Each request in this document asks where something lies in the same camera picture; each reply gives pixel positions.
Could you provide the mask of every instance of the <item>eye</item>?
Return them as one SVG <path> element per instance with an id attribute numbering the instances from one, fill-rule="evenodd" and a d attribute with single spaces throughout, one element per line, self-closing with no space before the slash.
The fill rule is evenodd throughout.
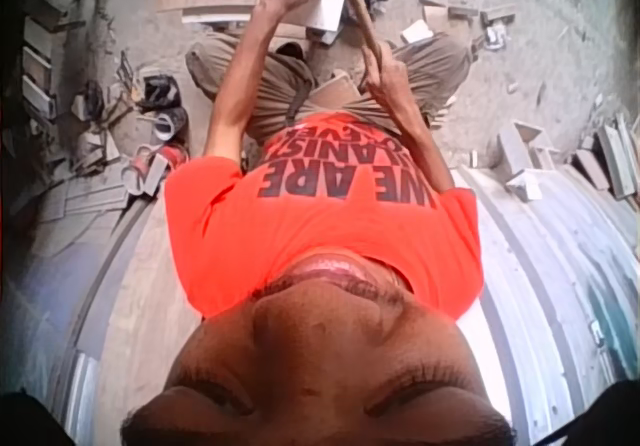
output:
<path id="1" fill-rule="evenodd" d="M 221 384 L 207 380 L 190 380 L 181 386 L 192 389 L 214 403 L 220 411 L 228 416 L 249 416 L 254 408 L 238 398 L 233 392 Z"/>

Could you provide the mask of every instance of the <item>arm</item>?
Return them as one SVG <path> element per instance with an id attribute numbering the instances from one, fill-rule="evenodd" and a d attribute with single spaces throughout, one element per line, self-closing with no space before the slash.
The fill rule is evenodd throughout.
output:
<path id="1" fill-rule="evenodd" d="M 260 0 L 225 74 L 211 116 L 205 156 L 240 163 L 242 137 L 258 96 L 264 64 L 276 27 L 307 0 Z"/>
<path id="2" fill-rule="evenodd" d="M 438 193 L 455 188 L 451 171 L 413 98 L 406 65 L 393 59 L 388 44 L 380 43 L 380 49 L 379 67 L 373 53 L 366 47 L 363 50 L 371 95 L 400 129 L 400 141 L 431 187 Z"/>

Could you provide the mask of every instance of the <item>lips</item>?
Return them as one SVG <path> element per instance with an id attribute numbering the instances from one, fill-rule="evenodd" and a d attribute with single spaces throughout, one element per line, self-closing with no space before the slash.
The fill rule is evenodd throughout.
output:
<path id="1" fill-rule="evenodd" d="M 356 260 L 341 254 L 317 254 L 295 263 L 287 270 L 288 275 L 308 274 L 313 272 L 331 272 L 345 274 L 367 282 L 375 279 L 365 267 Z"/>

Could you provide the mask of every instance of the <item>khaki pants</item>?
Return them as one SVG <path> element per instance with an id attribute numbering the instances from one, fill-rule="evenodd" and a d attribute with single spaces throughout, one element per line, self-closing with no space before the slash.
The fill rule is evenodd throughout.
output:
<path id="1" fill-rule="evenodd" d="M 211 100 L 218 93 L 238 41 L 232 36 L 216 33 L 206 43 L 196 43 L 187 53 L 187 68 L 191 77 Z M 394 57 L 407 65 L 413 96 L 422 113 L 430 118 L 435 117 L 456 92 L 467 78 L 471 66 L 470 51 L 444 34 L 403 46 L 394 51 Z M 316 83 L 305 63 L 269 53 L 247 134 L 258 144 L 264 144 L 281 131 L 296 91 L 308 81 Z M 324 111 L 307 100 L 298 110 L 296 121 Z M 399 132 L 368 92 L 359 100 L 346 104 L 342 111 L 389 132 Z"/>

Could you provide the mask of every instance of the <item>man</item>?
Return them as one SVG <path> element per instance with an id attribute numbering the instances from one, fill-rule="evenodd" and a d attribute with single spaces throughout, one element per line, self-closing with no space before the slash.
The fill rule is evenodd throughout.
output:
<path id="1" fill-rule="evenodd" d="M 217 97 L 204 157 L 165 196 L 177 272 L 205 321 L 123 440 L 512 444 L 455 325 L 483 284 L 475 198 L 423 120 L 469 54 L 443 36 L 398 51 L 405 62 L 365 50 L 361 101 L 292 113 L 312 77 L 267 48 L 303 1 L 261 0 L 239 42 L 188 55 Z M 243 176 L 245 132 L 265 153 Z"/>

